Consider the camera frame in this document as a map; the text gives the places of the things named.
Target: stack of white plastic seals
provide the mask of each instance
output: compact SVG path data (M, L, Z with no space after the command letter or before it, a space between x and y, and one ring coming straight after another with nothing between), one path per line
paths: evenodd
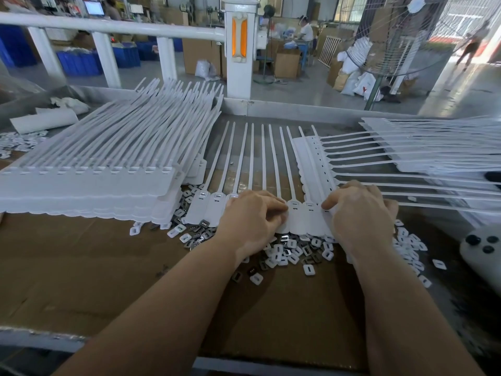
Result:
M308 159L306 140L316 163L316 171L306 167L302 177L315 190L315 202L333 184L354 178L381 187L400 205L457 210L474 227L501 221L501 183L485 179L485 172L501 171L499 121L362 120L364 132L295 139L300 157ZM385 173L380 166L399 171Z
M0 212L169 223L181 184L203 181L223 95L205 82L159 83L106 103L2 170Z

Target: forearm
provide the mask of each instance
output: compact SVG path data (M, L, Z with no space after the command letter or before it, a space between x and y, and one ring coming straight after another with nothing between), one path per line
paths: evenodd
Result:
M391 247L355 251L354 263L365 297L373 374L380 369L405 375L483 374L415 273Z
M236 265L215 238L199 245L57 374L188 374Z

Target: white railing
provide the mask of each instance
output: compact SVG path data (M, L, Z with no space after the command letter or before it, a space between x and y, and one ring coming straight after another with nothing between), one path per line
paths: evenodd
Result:
M55 87L66 84L66 76L52 48L51 41L44 30L46 27L91 32L106 81L108 82L108 87L110 88L122 87L109 33L144 34L157 37L160 66L164 81L167 79L177 79L172 38L206 39L223 43L226 39L225 30L218 27L177 26L103 19L56 17L42 14L0 12L0 24L28 27L34 45Z

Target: game controller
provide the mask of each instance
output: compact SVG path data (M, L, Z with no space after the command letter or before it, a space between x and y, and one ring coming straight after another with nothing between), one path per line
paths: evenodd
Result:
M501 225L472 231L460 244L461 257L501 297Z

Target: hand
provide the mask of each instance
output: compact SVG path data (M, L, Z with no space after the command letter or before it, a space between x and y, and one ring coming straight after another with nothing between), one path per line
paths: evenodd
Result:
M365 187L352 180L330 193L322 203L323 209L334 206L337 207L332 217L334 237L353 257L356 256L353 252L360 248L392 247L398 202L383 199L376 186Z
M236 265L262 250L279 226L285 223L289 209L283 199L268 191L242 192L231 198L219 221L214 239L236 251Z

